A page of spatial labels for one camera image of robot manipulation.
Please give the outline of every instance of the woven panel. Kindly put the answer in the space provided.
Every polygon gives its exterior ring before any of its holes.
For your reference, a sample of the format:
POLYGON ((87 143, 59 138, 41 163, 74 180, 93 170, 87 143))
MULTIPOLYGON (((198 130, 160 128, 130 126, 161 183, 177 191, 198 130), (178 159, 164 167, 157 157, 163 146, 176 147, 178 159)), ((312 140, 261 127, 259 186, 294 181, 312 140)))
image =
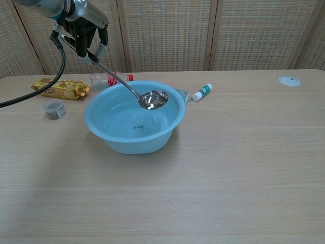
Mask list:
POLYGON ((7 3, 0 4, 0 78, 40 74, 7 3))
POLYGON ((132 71, 203 70, 211 1, 123 0, 123 6, 132 71))
POLYGON ((325 70, 325 18, 310 46, 302 69, 325 70))
MULTIPOLYGON (((91 1, 91 3, 99 8, 109 20, 109 44, 106 53, 101 57, 101 62, 110 69, 120 70, 120 60, 117 51, 109 0, 91 1)), ((32 31, 32 35, 35 36, 38 46, 45 57, 50 74, 56 74, 61 65, 61 56, 55 45, 49 39, 56 22, 30 10, 29 8, 24 8, 24 11, 28 19, 29 28, 32 31)), ((98 32, 96 32, 94 41, 90 48, 92 52, 95 52, 97 49, 99 41, 98 32)), ((67 55, 67 65, 64 71, 65 74, 83 74, 100 71, 94 65, 86 65, 76 56, 75 52, 69 46, 64 42, 62 42, 62 44, 67 55)))
POLYGON ((214 70, 287 69, 317 0, 224 0, 214 70))

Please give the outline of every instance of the white glue stick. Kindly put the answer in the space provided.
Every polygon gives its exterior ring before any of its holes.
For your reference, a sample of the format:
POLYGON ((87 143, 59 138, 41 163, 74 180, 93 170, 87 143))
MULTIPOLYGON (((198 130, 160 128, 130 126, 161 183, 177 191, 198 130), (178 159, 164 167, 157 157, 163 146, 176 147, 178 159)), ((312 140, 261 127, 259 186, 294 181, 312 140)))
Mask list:
POLYGON ((206 84, 203 86, 200 90, 198 90, 193 96, 192 99, 194 101, 200 100, 202 97, 204 97, 206 94, 208 94, 212 90, 212 85, 211 84, 206 84))

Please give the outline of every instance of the wooden table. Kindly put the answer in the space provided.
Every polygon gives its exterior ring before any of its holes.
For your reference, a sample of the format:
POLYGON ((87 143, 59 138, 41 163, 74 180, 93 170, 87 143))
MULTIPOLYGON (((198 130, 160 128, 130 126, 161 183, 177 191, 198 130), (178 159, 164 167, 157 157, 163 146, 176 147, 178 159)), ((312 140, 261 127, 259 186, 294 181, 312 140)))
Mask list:
MULTIPOLYGON (((0 80, 1 101, 41 77, 0 80)), ((42 96, 0 109, 0 243, 325 243, 324 71, 135 78, 214 89, 149 155, 117 154, 88 131, 94 92, 63 100, 60 120, 44 116, 42 96)))

